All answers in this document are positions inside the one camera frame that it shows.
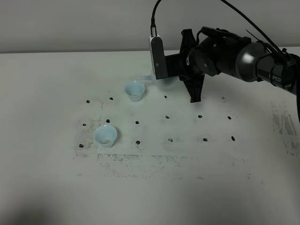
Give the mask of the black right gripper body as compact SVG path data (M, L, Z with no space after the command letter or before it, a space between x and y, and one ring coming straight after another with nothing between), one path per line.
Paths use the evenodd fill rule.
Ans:
M220 73L240 79L236 60L241 52L241 37L227 30L202 27L197 33L204 34L203 41L195 37L196 46L187 54L165 57L168 77L200 74L215 76Z

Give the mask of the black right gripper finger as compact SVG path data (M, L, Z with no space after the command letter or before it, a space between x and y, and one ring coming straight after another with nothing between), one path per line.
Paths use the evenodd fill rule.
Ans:
M183 81L190 95L191 103L201 102L201 93L203 89L204 77L205 74L200 74L193 77L188 77L188 76L179 77L179 79Z
M184 29L181 35L180 54L187 54L196 46L196 40L191 29Z

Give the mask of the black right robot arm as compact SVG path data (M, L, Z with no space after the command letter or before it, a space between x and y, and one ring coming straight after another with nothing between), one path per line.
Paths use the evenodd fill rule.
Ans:
M299 56L219 28L202 27L203 41L191 29L181 34L180 52L165 58L167 75L184 82L192 103L201 101L204 76L220 73L249 83L266 81L294 94L300 103Z

